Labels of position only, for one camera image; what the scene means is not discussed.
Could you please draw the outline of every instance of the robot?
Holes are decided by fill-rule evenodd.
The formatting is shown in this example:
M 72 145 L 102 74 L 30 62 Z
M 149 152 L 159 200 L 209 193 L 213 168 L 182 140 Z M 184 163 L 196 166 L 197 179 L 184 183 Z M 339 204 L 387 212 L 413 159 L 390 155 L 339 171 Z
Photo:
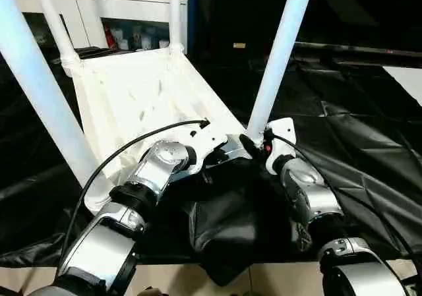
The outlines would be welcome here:
M 220 137 L 205 143 L 203 137 L 210 131 L 207 127 L 203 131 L 194 146 L 168 140 L 154 143 L 68 250 L 54 282 L 31 296 L 123 295 L 137 262 L 133 238 L 146 228 L 169 182 L 198 172 L 204 158 L 227 142 Z M 303 231 L 323 243 L 318 259 L 325 295 L 407 295 L 395 273 L 364 239 L 347 236 L 347 222 L 334 193 L 293 148 L 293 121 L 269 123 L 266 137 L 272 138 L 268 172 L 280 178 Z

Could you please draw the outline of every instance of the red object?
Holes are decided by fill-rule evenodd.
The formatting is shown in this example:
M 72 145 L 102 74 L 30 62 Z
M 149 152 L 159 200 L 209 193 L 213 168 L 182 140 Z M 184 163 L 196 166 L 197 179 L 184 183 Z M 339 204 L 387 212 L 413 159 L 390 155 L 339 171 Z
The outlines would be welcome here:
M 108 48 L 110 49 L 117 49 L 117 43 L 111 34 L 110 27 L 108 25 L 104 25 L 104 32 L 105 32 L 105 39 L 107 40 Z

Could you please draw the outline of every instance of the black tarp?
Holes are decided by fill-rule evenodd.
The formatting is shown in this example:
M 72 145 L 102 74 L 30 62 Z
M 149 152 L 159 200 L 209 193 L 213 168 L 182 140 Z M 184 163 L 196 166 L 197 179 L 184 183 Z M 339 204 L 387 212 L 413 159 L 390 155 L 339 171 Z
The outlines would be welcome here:
M 71 79 L 52 65 L 73 111 Z M 247 123 L 261 72 L 198 64 Z M 0 89 L 0 266 L 54 266 L 80 187 L 4 62 Z M 272 119 L 293 117 L 297 145 L 341 188 L 373 206 L 422 253 L 422 109 L 382 68 L 293 62 Z M 201 263 L 223 285 L 252 262 L 298 253 L 283 190 L 259 163 L 237 160 L 172 185 L 139 238 L 143 263 Z M 340 196 L 353 228 L 385 258 L 406 256 L 378 218 Z M 75 233 L 89 220 L 83 210 Z

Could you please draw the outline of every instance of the black cable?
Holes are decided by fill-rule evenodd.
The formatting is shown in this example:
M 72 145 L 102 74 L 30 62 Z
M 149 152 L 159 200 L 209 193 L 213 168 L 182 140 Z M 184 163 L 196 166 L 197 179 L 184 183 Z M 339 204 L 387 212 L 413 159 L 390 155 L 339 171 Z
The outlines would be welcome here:
M 103 163 L 100 164 L 100 166 L 98 166 L 96 168 L 96 170 L 93 172 L 93 174 L 91 174 L 90 178 L 88 179 L 88 181 L 86 182 L 84 188 L 82 189 L 82 192 L 79 196 L 78 202 L 75 205 L 75 208 L 73 210 L 72 213 L 72 217 L 71 217 L 71 222 L 69 223 L 69 226 L 67 228 L 67 232 L 66 232 L 66 236 L 65 236 L 65 240 L 63 241 L 63 247 L 61 249 L 61 254 L 60 254 L 60 259 L 59 259 L 59 264 L 55 273 L 55 277 L 57 277 L 59 275 L 59 269 L 60 269 L 60 265 L 61 263 L 64 261 L 64 257 L 65 257 L 65 253 L 67 250 L 67 245 L 69 244 L 69 238 L 71 236 L 71 232 L 72 232 L 72 228 L 73 228 L 73 224 L 75 223 L 76 220 L 76 215 L 78 214 L 80 205 L 82 204 L 82 201 L 85 197 L 86 192 L 88 191 L 88 189 L 90 188 L 92 182 L 94 181 L 94 179 L 97 177 L 97 175 L 102 171 L 102 169 L 112 160 L 114 159 L 116 156 L 118 156 L 121 152 L 125 151 L 128 147 L 132 146 L 133 144 L 144 140 L 146 138 L 149 138 L 150 136 L 153 136 L 155 134 L 161 133 L 163 131 L 175 128 L 175 127 L 180 127 L 183 125 L 193 125 L 193 124 L 199 124 L 201 127 L 205 127 L 209 124 L 209 121 L 207 120 L 189 120 L 189 121 L 182 121 L 180 123 L 174 123 L 172 125 L 168 125 L 165 126 L 163 128 L 151 131 L 150 133 L 146 133 L 142 136 L 139 136 L 138 138 L 133 139 L 132 141 L 126 143 L 124 146 L 122 146 L 120 149 L 118 149 L 117 151 L 115 151 L 112 155 L 110 155 L 107 159 L 104 160 Z
M 268 135 L 266 135 L 267 138 L 276 138 L 278 140 L 281 140 L 283 142 L 285 142 L 286 144 L 288 144 L 289 146 L 291 146 L 292 148 L 294 148 L 296 151 L 298 151 L 305 160 L 307 160 L 317 171 L 318 173 L 321 174 L 322 178 L 325 180 L 326 184 L 328 187 L 330 187 L 334 192 L 338 192 L 350 199 L 352 199 L 354 202 L 357 202 L 358 204 L 362 205 L 363 207 L 365 207 L 366 209 L 368 209 L 369 211 L 371 211 L 374 215 L 376 215 L 380 221 L 389 228 L 389 230 L 391 232 L 393 232 L 393 234 L 397 237 L 397 239 L 401 242 L 401 244 L 403 245 L 403 247 L 405 248 L 405 250 L 407 251 L 407 253 L 409 254 L 409 257 L 411 258 L 411 260 L 413 261 L 413 263 L 415 264 L 415 268 L 416 268 L 416 272 L 417 275 L 419 276 L 419 279 L 422 283 L 422 273 L 421 273 L 421 265 L 419 263 L 419 260 L 417 259 L 416 254 L 413 252 L 412 248 L 410 247 L 409 243 L 407 243 L 407 241 L 403 238 L 403 236 L 400 234 L 400 232 L 392 226 L 392 224 L 379 212 L 377 212 L 373 207 L 371 207 L 370 205 L 368 205 L 366 202 L 363 202 L 362 200 L 358 199 L 357 197 L 350 195 L 349 193 L 343 191 L 342 189 L 335 189 L 330 182 L 328 181 L 328 179 L 325 177 L 325 175 L 322 173 L 322 171 L 315 165 L 315 163 L 304 153 L 304 151 L 302 151 L 298 146 L 296 146 L 295 144 L 293 144 L 292 142 L 290 142 L 289 140 L 281 137 L 281 136 L 277 136 L 274 133 L 270 133 Z

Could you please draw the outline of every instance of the floor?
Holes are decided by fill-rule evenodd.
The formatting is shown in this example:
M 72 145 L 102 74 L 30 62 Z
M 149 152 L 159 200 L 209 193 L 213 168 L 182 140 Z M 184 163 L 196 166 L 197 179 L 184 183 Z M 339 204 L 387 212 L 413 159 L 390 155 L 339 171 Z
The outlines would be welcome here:
M 410 261 L 396 260 L 390 264 L 401 278 L 415 272 Z M 54 268 L 0 268 L 0 285 L 27 295 L 50 284 L 54 271 Z M 136 296 L 153 286 L 171 296 L 243 296 L 248 292 L 262 296 L 322 296 L 321 279 L 318 264 L 313 262 L 255 264 L 229 285 L 218 287 L 197 265 L 149 265 L 137 267 L 126 295 Z

